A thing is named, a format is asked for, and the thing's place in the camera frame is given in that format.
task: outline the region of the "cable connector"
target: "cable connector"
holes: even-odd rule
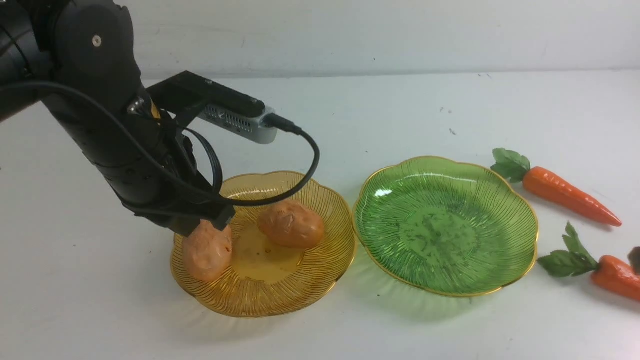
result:
[[[287,120],[275,113],[271,113],[264,117],[264,123],[267,126],[275,127],[286,133],[292,133],[296,135],[302,135],[302,128],[297,126],[293,121]]]

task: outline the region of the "potato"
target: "potato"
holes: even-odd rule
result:
[[[206,220],[182,241],[184,268],[201,281],[218,280],[231,264],[232,251],[231,227],[219,231]]]
[[[258,229],[274,244],[311,249],[324,238],[320,215],[291,199],[271,205],[258,217]]]

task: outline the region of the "gold rim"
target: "gold rim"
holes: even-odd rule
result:
[[[288,171],[288,170],[273,171],[273,172],[267,172],[267,173],[264,173],[264,174],[241,174],[241,175],[236,175],[236,176],[228,178],[227,180],[225,180],[223,182],[223,184],[226,183],[227,181],[231,181],[231,180],[237,179],[239,177],[244,177],[244,176],[269,176],[269,175],[273,175],[273,174],[296,174],[296,175],[299,175],[299,176],[304,176],[304,174],[302,174],[300,172]],[[294,313],[296,311],[300,311],[302,309],[306,309],[307,307],[309,307],[309,306],[315,304],[316,302],[320,301],[322,298],[324,298],[329,293],[329,291],[333,290],[333,288],[337,284],[338,280],[340,280],[344,276],[344,274],[346,274],[346,272],[349,270],[349,268],[351,268],[351,265],[353,265],[353,261],[355,260],[355,257],[356,257],[356,252],[358,250],[358,242],[357,242],[356,238],[359,239],[359,237],[356,234],[356,229],[355,229],[355,226],[354,226],[354,223],[353,223],[354,217],[353,217],[353,214],[351,212],[351,208],[349,207],[349,203],[347,202],[347,200],[339,192],[337,192],[334,189],[331,189],[331,188],[329,188],[327,186],[324,186],[324,185],[318,183],[314,179],[311,179],[310,182],[313,182],[315,185],[319,186],[320,188],[323,188],[325,190],[328,190],[328,191],[338,195],[338,198],[342,201],[342,203],[345,205],[345,208],[347,209],[348,213],[351,215],[351,219],[352,219],[352,221],[351,221],[351,229],[353,231],[353,252],[352,252],[352,255],[351,255],[351,260],[349,261],[349,265],[344,269],[344,271],[338,277],[336,277],[336,279],[333,281],[331,286],[329,286],[327,288],[327,290],[320,297],[318,297],[318,299],[316,299],[315,301],[313,301],[313,302],[311,302],[311,303],[309,303],[309,304],[307,304],[307,305],[305,305],[303,307],[295,309],[295,310],[284,311],[284,312],[281,312],[281,313],[274,313],[274,314],[259,315],[259,316],[241,316],[241,315],[235,315],[235,314],[232,314],[232,313],[225,313],[223,311],[218,311],[217,309],[214,309],[210,305],[208,305],[205,302],[203,302],[200,298],[198,298],[197,296],[195,296],[194,294],[189,292],[187,289],[183,288],[182,285],[180,284],[180,281],[178,281],[177,274],[175,273],[175,269],[173,267],[173,261],[172,261],[173,253],[177,251],[177,249],[175,247],[175,241],[176,241],[176,237],[178,236],[178,234],[175,234],[175,233],[173,234],[173,249],[171,251],[171,256],[169,258],[169,267],[171,268],[171,275],[173,276],[173,280],[178,284],[178,286],[180,286],[180,288],[182,290],[184,290],[184,292],[186,292],[189,296],[195,298],[199,303],[201,303],[201,305],[203,305],[207,309],[209,309],[209,310],[211,310],[211,311],[213,311],[215,313],[218,313],[218,314],[221,314],[221,315],[225,315],[225,316],[234,317],[234,318],[256,319],[256,318],[267,318],[267,317],[270,317],[270,316],[286,315],[286,314]]]
[[[384,266],[382,266],[382,264],[380,264],[376,258],[371,254],[371,251],[369,251],[369,248],[367,247],[367,245],[364,243],[364,241],[362,241],[362,236],[360,235],[360,231],[358,231],[358,227],[356,226],[356,208],[358,207],[358,204],[360,203],[360,200],[362,199],[362,195],[364,194],[364,189],[367,187],[367,184],[369,183],[369,181],[376,175],[378,175],[379,173],[388,170],[390,168],[394,168],[394,167],[398,167],[401,166],[404,163],[407,163],[409,161],[413,161],[413,160],[419,160],[419,159],[440,159],[440,160],[446,160],[446,161],[450,161],[451,163],[454,164],[459,164],[459,165],[470,165],[473,167],[477,167],[477,168],[481,168],[483,170],[487,170],[490,173],[492,173],[495,177],[497,177],[498,179],[500,179],[500,181],[502,181],[511,191],[511,193],[513,193],[514,195],[516,195],[517,197],[519,197],[522,201],[524,201],[525,204],[527,204],[527,207],[531,210],[531,213],[533,213],[533,217],[536,221],[536,239],[534,240],[533,243],[533,257],[531,260],[531,264],[529,264],[529,267],[527,267],[527,269],[522,273],[522,275],[518,278],[516,278],[514,281],[508,282],[502,286],[499,286],[495,289],[489,290],[489,291],[484,291],[482,293],[471,293],[471,294],[455,294],[455,293],[444,293],[441,291],[436,291],[430,288],[426,288],[424,286],[418,286],[416,284],[412,284],[400,277],[398,277],[397,275],[389,272]],[[397,164],[397,165],[392,165],[389,167],[383,167],[381,169],[379,169],[378,171],[375,171],[373,174],[371,174],[367,180],[364,182],[364,184],[362,185],[362,188],[360,189],[360,194],[358,195],[358,199],[356,200],[355,204],[353,205],[353,209],[351,210],[351,223],[353,224],[353,230],[356,234],[356,236],[358,237],[358,239],[360,240],[360,243],[362,244],[362,247],[365,249],[365,251],[367,252],[367,254],[369,255],[369,257],[373,260],[374,263],[376,263],[376,265],[381,268],[384,272],[386,272],[387,274],[389,274],[389,276],[395,278],[396,280],[403,282],[407,285],[413,286],[414,288],[418,288],[418,289],[422,289],[424,291],[428,291],[430,293],[434,293],[437,295],[443,295],[443,296],[448,296],[448,297],[461,297],[461,298],[467,298],[467,297],[478,297],[478,296],[483,296],[483,295],[489,295],[492,293],[495,293],[496,291],[499,291],[509,285],[512,285],[516,282],[518,282],[519,280],[521,280],[523,277],[525,277],[532,269],[533,266],[536,264],[536,260],[538,258],[538,237],[540,236],[540,223],[538,222],[538,215],[536,214],[535,210],[533,210],[533,207],[531,206],[531,204],[529,204],[529,201],[527,201],[527,199],[525,199],[524,197],[522,197],[522,195],[520,195],[519,193],[517,193],[513,187],[511,187],[511,185],[500,175],[498,175],[498,173],[496,173],[495,171],[491,170],[490,168],[486,168],[484,166],[478,165],[478,164],[472,164],[472,163],[461,163],[458,161],[454,161],[448,158],[443,158],[441,156],[416,156],[414,158],[410,158],[407,160],[404,160],[403,162]]]

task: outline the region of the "amber glass plate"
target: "amber glass plate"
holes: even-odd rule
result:
[[[371,258],[412,286],[486,295],[535,264],[538,219],[490,169],[425,156],[374,173],[354,221]]]
[[[241,200],[264,199],[292,188],[302,177],[297,172],[241,175],[226,180],[220,193]],[[293,199],[323,218],[325,237],[318,246],[299,250],[274,245],[256,226],[265,207],[236,208],[231,222],[231,267],[215,282],[187,274],[182,263],[182,236],[174,236],[171,270],[180,287],[217,313],[243,318],[290,313],[320,300],[355,256],[351,211],[337,192],[314,180]]]

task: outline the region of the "plate rim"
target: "plate rim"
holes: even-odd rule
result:
[[[239,174],[236,176],[232,176],[226,180],[224,180],[224,183],[226,183],[227,181],[233,180],[233,179],[237,179],[239,177],[244,177],[244,176],[268,176],[268,175],[274,175],[274,174],[296,174],[299,176],[304,177],[304,174],[297,172],[297,171],[292,171],[292,170],[278,170],[278,171],[272,171],[272,172],[266,172],[263,174],[260,173],[249,173],[249,174]],[[173,267],[173,253],[177,251],[176,246],[175,246],[175,240],[176,237],[178,237],[179,235],[176,233],[173,233],[173,245],[172,245],[172,250],[171,250],[171,254],[169,256],[169,268],[171,269],[171,275],[173,277],[173,280],[176,282],[176,284],[180,287],[180,289],[182,289],[185,293],[187,293],[189,296],[193,297],[194,299],[196,299],[201,305],[203,305],[204,307],[206,307],[207,309],[213,311],[214,313],[218,313],[220,315],[225,315],[225,316],[229,316],[232,318],[247,318],[247,319],[258,319],[258,318],[267,318],[267,317],[271,317],[271,316],[280,316],[280,315],[286,315],[286,314],[291,314],[291,313],[295,313],[297,311],[306,309],[308,307],[310,307],[311,305],[315,304],[316,302],[319,302],[320,300],[322,300],[325,296],[327,296],[327,294],[329,294],[329,292],[331,290],[333,290],[333,288],[335,287],[335,285],[338,283],[338,281],[344,276],[344,274],[347,273],[347,271],[349,271],[349,269],[351,268],[351,265],[353,265],[353,262],[356,258],[356,253],[358,252],[358,235],[356,233],[356,228],[355,228],[355,224],[353,222],[353,212],[351,210],[351,207],[349,206],[349,203],[347,202],[347,200],[342,196],[342,194],[340,194],[339,192],[335,191],[332,188],[329,188],[327,186],[322,185],[321,183],[319,183],[318,181],[316,181],[315,179],[311,178],[309,180],[310,182],[315,183],[316,185],[318,185],[321,188],[324,188],[325,190],[328,190],[336,195],[338,195],[338,198],[342,201],[342,203],[345,205],[347,211],[350,214],[350,226],[351,226],[351,232],[353,233],[353,252],[351,253],[351,260],[349,261],[349,264],[345,267],[344,271],[338,276],[336,277],[336,279],[331,283],[331,286],[329,286],[323,293],[321,296],[319,296],[317,299],[315,299],[315,301],[310,302],[309,304],[303,306],[303,307],[299,307],[297,309],[291,310],[291,311],[284,311],[284,312],[279,312],[279,313],[273,313],[273,314],[264,314],[264,315],[237,315],[234,313],[226,313],[223,311],[219,311],[217,309],[213,309],[211,306],[209,306],[206,302],[204,302],[202,299],[200,299],[200,297],[196,296],[195,294],[192,294],[190,291],[188,291],[187,289],[185,289],[184,287],[182,287],[180,281],[178,281],[177,278],[177,274],[175,273],[175,269]]]
[[[522,274],[520,276],[518,276],[516,279],[507,282],[506,284],[500,285],[495,289],[491,289],[488,291],[482,291],[479,293],[466,293],[466,294],[460,294],[460,293],[446,293],[446,292],[442,292],[442,291],[437,291],[431,288],[427,288],[425,286],[420,286],[418,284],[414,284],[411,283],[407,280],[402,279],[401,277],[397,276],[396,274],[393,274],[392,272],[390,272],[389,270],[387,270],[384,266],[382,266],[382,264],[380,264],[378,262],[378,260],[373,256],[373,254],[371,254],[371,251],[369,250],[368,246],[364,243],[364,241],[362,240],[362,235],[360,235],[360,231],[358,230],[358,227],[356,226],[356,209],[360,203],[360,201],[362,200],[362,195],[364,194],[364,190],[367,187],[367,184],[369,184],[369,181],[371,179],[373,179],[374,176],[378,175],[379,173],[388,170],[390,168],[395,168],[395,167],[399,167],[409,161],[413,161],[413,160],[428,160],[428,159],[438,159],[438,160],[445,160],[457,165],[467,165],[467,166],[472,166],[472,167],[477,167],[477,168],[481,168],[483,170],[488,171],[489,173],[493,174],[496,178],[500,179],[509,189],[509,191],[511,193],[513,193],[514,195],[516,195],[517,197],[519,197],[521,200],[524,201],[524,203],[527,205],[527,207],[531,210],[531,213],[533,214],[533,218],[536,221],[536,238],[533,242],[533,257],[531,260],[531,263],[529,264],[529,266],[524,270],[524,272],[522,272]],[[387,166],[387,167],[383,167],[375,172],[373,172],[371,175],[369,175],[369,177],[367,177],[367,179],[365,180],[365,182],[362,184],[362,187],[360,188],[360,193],[358,194],[358,198],[356,200],[356,202],[353,204],[353,208],[351,210],[351,222],[353,223],[353,230],[356,234],[356,236],[358,237],[358,239],[360,240],[360,243],[362,244],[362,247],[364,248],[364,250],[367,252],[367,254],[369,255],[369,257],[371,258],[371,260],[373,260],[373,262],[379,267],[381,268],[385,273],[387,273],[387,275],[395,278],[396,280],[403,282],[409,286],[413,286],[414,288],[418,288],[430,293],[434,293],[437,295],[442,295],[442,296],[446,296],[446,297],[457,297],[457,298],[470,298],[470,297],[478,297],[478,296],[483,296],[483,295],[489,295],[492,293],[495,293],[509,285],[512,285],[516,282],[518,282],[519,280],[522,280],[523,277],[525,277],[535,266],[536,264],[536,260],[538,259],[538,238],[540,237],[540,221],[538,220],[538,214],[536,214],[536,211],[533,209],[533,207],[531,206],[531,204],[529,203],[529,201],[527,201],[527,199],[525,199],[522,195],[520,195],[518,192],[516,192],[513,187],[500,175],[498,175],[498,173],[496,173],[495,171],[491,170],[490,168],[484,167],[482,165],[478,165],[478,164],[473,164],[473,163],[465,163],[465,162],[460,162],[460,161],[455,161],[449,158],[445,158],[442,156],[432,156],[432,155],[423,155],[423,156],[416,156],[407,160],[404,160],[396,165],[391,165],[391,166]]]

